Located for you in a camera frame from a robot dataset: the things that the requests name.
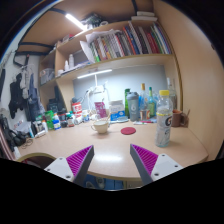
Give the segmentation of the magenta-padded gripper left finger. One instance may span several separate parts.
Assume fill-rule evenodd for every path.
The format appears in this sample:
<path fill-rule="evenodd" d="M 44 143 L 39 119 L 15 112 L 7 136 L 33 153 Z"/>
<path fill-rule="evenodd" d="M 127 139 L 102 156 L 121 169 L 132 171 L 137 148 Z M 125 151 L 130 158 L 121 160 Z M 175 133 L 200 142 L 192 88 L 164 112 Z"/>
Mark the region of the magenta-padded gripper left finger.
<path fill-rule="evenodd" d="M 94 146 L 90 145 L 67 158 L 58 157 L 45 171 L 82 186 L 93 156 Z"/>

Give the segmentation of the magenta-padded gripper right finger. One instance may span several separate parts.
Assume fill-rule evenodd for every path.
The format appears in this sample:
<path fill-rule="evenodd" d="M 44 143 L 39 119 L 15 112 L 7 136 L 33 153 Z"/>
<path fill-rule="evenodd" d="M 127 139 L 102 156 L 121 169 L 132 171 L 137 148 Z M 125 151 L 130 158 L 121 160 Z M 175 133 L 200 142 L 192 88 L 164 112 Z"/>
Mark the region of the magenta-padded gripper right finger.
<path fill-rule="evenodd" d="M 131 144 L 130 155 L 137 167 L 143 185 L 150 184 L 182 169 L 167 154 L 155 154 L 143 147 Z"/>

